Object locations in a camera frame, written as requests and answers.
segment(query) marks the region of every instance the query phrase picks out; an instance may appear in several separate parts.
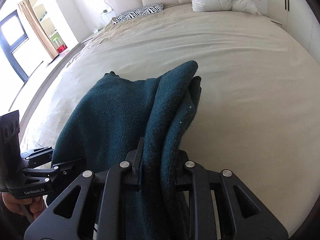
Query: metal screw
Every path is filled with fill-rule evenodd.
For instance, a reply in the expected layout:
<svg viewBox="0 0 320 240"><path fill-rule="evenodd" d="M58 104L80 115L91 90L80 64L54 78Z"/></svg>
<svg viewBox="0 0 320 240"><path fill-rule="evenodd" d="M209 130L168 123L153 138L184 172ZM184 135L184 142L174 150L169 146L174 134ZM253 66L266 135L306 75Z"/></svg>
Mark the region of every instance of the metal screw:
<svg viewBox="0 0 320 240"><path fill-rule="evenodd" d="M186 167L188 167L188 168L193 168L193 167L195 166L195 163L192 162L192 161L187 161L185 165L186 165Z"/></svg>
<svg viewBox="0 0 320 240"><path fill-rule="evenodd" d="M130 166L130 163L127 162L127 161L120 163L120 167L121 167L121 168L127 168L127 167L129 167L129 166Z"/></svg>
<svg viewBox="0 0 320 240"><path fill-rule="evenodd" d="M230 177L230 176L232 175L232 171L230 171L230 170L224 170L224 171L222 172L222 174L223 174L223 176L225 176L225 177Z"/></svg>
<svg viewBox="0 0 320 240"><path fill-rule="evenodd" d="M92 176L92 171L84 171L82 173L82 176L84 176L85 178L89 178Z"/></svg>

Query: zebra print pillow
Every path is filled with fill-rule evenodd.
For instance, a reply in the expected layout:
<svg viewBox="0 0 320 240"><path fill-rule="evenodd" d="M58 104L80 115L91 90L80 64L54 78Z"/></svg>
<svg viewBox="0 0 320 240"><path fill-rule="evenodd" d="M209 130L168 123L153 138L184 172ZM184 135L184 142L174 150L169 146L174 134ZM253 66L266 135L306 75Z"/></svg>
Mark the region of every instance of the zebra print pillow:
<svg viewBox="0 0 320 240"><path fill-rule="evenodd" d="M123 22L129 19L133 19L139 16L144 16L151 13L157 13L163 11L163 3L156 3L147 5L142 8L133 9L127 12L121 13L114 21L114 24L118 24L119 22Z"/></svg>

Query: human hand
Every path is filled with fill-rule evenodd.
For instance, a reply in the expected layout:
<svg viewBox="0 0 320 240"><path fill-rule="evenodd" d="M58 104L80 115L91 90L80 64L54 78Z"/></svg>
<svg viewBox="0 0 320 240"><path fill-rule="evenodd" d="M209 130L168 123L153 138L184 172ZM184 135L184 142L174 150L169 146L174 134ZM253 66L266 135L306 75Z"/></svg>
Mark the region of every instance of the human hand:
<svg viewBox="0 0 320 240"><path fill-rule="evenodd" d="M7 209L13 213L25 216L24 212L20 208L22 205L30 205L30 211L33 213L34 219L46 209L44 200L42 197L28 198L28 199L15 199L10 192L1 193L2 200Z"/></svg>

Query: beige bed sheet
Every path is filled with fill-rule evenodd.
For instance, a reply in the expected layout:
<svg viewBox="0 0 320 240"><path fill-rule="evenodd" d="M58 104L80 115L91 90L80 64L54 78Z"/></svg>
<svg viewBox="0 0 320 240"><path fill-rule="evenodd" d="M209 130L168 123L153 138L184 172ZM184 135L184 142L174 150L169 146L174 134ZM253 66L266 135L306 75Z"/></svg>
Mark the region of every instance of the beige bed sheet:
<svg viewBox="0 0 320 240"><path fill-rule="evenodd" d="M199 64L202 93L180 148L207 169L231 169L291 235L320 193L320 68L262 16L187 4L107 26L51 85L21 148L54 146L104 73L134 81L188 60Z"/></svg>

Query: curtain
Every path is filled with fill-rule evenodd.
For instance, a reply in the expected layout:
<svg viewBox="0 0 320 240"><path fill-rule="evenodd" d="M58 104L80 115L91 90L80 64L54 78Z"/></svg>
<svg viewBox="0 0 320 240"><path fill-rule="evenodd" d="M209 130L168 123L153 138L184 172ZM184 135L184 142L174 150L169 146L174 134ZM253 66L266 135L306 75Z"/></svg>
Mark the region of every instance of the curtain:
<svg viewBox="0 0 320 240"><path fill-rule="evenodd" d="M23 0L22 2L18 3L18 9L30 24L32 30L36 34L44 49L49 54L51 60L53 60L55 57L57 57L57 55L59 55L59 53L41 27L40 22L38 21L38 18L30 4L30 1Z"/></svg>

